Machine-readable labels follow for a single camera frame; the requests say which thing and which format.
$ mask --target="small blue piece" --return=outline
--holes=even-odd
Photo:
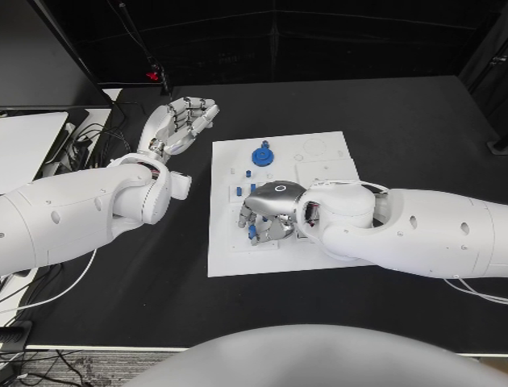
[[[249,239],[252,239],[255,236],[256,236],[256,228],[255,228],[255,225],[252,224],[251,226],[249,226]]]
[[[272,150],[268,148],[267,140],[262,142],[261,148],[256,148],[254,150],[254,153],[251,155],[251,161],[258,167],[265,167],[267,165],[271,165],[271,162],[274,161],[274,153]]]

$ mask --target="computer monitor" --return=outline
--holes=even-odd
[[[108,108],[67,42],[33,0],[0,0],[0,109]]]

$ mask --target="robotic hand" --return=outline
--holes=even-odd
[[[216,114],[213,100],[179,99],[154,110],[137,153],[108,168],[47,177],[0,197],[0,276],[70,260],[157,223],[192,182],[164,164],[212,127]]]
[[[271,220],[261,233],[256,214]],[[303,189],[275,181],[243,201],[245,224],[252,245],[287,238],[297,227],[339,260],[444,279],[508,277],[508,206],[450,193],[362,181],[319,181]]]

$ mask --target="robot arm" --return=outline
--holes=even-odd
[[[190,186],[190,177],[164,163],[212,126],[216,113],[213,100],[183,98],[161,106],[137,153],[108,168],[47,177],[0,197],[0,276],[70,260],[158,222],[170,198],[183,200]]]
[[[508,277],[508,206],[373,186],[378,193],[360,182],[321,181],[298,198],[285,198],[298,230],[329,256],[425,277]],[[268,191],[274,196],[269,185],[255,193],[268,198]],[[254,203],[246,198],[245,207],[280,222],[278,211],[258,198]]]

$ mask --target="black wall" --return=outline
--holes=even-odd
[[[102,82],[147,82],[108,5],[44,0]],[[125,0],[174,85],[457,74],[506,0]]]

